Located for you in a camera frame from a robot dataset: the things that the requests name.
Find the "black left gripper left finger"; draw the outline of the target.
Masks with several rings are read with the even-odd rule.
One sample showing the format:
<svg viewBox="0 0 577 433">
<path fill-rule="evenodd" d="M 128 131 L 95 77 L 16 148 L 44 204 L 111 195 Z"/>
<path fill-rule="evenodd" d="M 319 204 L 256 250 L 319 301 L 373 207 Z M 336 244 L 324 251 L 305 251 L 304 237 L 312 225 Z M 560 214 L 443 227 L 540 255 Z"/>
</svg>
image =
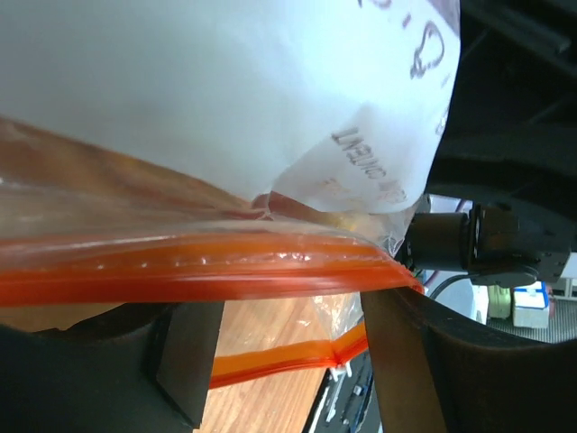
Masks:
<svg viewBox="0 0 577 433">
<path fill-rule="evenodd" d="M 3 432 L 191 432 L 224 305 L 124 304 L 67 330 L 1 327 Z"/>
</svg>

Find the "clear zip top bag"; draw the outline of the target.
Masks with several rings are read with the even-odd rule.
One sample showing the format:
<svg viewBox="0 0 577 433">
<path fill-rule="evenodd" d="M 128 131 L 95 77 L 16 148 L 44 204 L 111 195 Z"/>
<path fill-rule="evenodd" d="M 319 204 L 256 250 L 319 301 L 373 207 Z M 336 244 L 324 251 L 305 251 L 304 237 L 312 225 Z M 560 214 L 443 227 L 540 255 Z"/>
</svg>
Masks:
<svg viewBox="0 0 577 433">
<path fill-rule="evenodd" d="M 416 289 L 461 9 L 2 2 L 2 305 Z"/>
</svg>

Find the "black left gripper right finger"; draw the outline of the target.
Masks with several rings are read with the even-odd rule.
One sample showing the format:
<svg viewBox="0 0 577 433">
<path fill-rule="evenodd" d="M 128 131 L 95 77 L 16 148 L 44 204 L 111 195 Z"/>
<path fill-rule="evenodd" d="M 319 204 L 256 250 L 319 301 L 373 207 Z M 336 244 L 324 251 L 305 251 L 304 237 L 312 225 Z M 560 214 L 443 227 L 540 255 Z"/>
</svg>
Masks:
<svg viewBox="0 0 577 433">
<path fill-rule="evenodd" d="M 576 343 L 484 326 L 409 288 L 361 295 L 387 432 L 574 432 Z"/>
</svg>

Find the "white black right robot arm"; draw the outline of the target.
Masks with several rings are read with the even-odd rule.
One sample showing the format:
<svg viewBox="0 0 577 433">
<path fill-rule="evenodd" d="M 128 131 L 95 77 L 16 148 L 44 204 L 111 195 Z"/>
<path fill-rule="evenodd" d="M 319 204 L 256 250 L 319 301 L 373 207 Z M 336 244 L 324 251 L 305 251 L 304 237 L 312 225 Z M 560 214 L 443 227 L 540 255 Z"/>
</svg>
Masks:
<svg viewBox="0 0 577 433">
<path fill-rule="evenodd" d="M 461 58 L 426 193 L 472 208 L 416 214 L 398 260 L 479 285 L 558 281 L 576 251 L 576 4 L 442 7 Z"/>
</svg>

